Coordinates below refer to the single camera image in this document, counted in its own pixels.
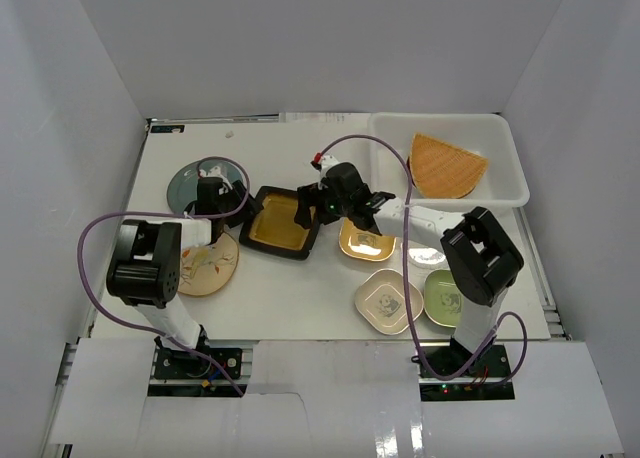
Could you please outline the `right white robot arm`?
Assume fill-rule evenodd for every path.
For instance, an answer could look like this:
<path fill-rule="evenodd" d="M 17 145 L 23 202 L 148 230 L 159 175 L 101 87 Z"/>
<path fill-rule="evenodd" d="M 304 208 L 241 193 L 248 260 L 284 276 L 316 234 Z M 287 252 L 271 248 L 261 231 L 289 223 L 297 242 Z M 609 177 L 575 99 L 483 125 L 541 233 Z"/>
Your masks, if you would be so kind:
<path fill-rule="evenodd" d="M 401 238 L 443 253 L 462 294 L 460 322 L 451 338 L 451 362 L 472 377 L 488 363 L 487 349 L 498 314 L 524 259 L 495 216 L 476 207 L 448 213 L 413 206 L 388 192 L 372 192 L 356 167 L 334 157 L 317 156 L 311 166 L 318 181 L 297 189 L 294 222 L 304 229 L 342 218 L 357 229 Z"/>

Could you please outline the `floral patterned round plate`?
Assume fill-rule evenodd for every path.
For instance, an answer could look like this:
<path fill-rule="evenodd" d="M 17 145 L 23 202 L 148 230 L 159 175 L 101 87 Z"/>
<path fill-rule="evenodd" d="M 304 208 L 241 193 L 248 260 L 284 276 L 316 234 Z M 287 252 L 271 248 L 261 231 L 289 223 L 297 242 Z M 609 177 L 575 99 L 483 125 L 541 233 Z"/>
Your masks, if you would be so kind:
<path fill-rule="evenodd" d="M 411 178 L 411 185 L 413 188 L 416 188 L 416 183 L 415 183 L 415 179 L 413 177 L 412 171 L 411 171 L 411 161 L 410 161 L 410 157 L 408 156 L 405 160 L 406 163 L 406 169 L 409 173 L 409 177 Z"/>

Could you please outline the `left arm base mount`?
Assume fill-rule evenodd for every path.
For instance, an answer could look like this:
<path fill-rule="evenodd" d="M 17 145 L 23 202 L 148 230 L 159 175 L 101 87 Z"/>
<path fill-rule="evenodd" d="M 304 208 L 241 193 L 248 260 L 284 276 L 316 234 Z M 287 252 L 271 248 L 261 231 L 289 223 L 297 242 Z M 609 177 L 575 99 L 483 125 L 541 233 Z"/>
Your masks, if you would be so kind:
<path fill-rule="evenodd" d="M 246 391 L 251 374 L 252 351 L 240 347 L 201 349 L 225 369 L 232 381 Z M 149 397 L 238 398 L 235 388 L 209 361 L 169 348 L 157 348 L 151 368 Z"/>

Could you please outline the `woven fan-shaped basket plate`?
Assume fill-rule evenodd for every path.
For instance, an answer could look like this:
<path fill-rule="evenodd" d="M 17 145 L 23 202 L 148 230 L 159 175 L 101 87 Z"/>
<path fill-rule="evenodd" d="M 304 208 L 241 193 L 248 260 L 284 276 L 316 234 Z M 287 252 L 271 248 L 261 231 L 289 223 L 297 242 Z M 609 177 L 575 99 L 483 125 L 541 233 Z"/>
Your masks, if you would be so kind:
<path fill-rule="evenodd" d="M 425 198 L 461 199 L 479 184 L 489 160 L 429 135 L 415 133 L 408 157 L 412 181 Z"/>

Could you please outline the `black square amber plate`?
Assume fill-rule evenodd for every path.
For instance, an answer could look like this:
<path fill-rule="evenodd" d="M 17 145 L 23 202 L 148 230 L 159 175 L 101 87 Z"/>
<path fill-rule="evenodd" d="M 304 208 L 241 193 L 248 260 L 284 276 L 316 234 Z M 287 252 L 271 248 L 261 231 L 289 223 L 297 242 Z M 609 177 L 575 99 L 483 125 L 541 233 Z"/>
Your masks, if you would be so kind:
<path fill-rule="evenodd" d="M 269 255 L 306 260 L 320 228 L 315 208 L 311 208 L 311 227 L 306 229 L 294 221 L 298 207 L 296 191 L 262 186 L 255 199 L 263 209 L 243 224 L 239 243 Z"/>

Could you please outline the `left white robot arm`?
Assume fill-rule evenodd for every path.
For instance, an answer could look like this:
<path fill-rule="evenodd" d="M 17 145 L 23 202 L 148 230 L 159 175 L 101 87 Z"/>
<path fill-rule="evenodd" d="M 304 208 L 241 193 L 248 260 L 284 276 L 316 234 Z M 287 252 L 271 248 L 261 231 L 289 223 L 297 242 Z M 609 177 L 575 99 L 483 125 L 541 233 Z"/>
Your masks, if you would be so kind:
<path fill-rule="evenodd" d="M 161 340 L 175 349 L 177 365 L 199 377 L 211 365 L 211 352 L 200 343 L 204 328 L 178 297 L 183 254 L 217 243 L 226 227 L 237 226 L 262 210 L 239 179 L 200 178 L 196 199 L 186 207 L 193 216 L 165 221 L 126 219 L 120 225 L 106 276 L 110 295 L 143 315 Z"/>

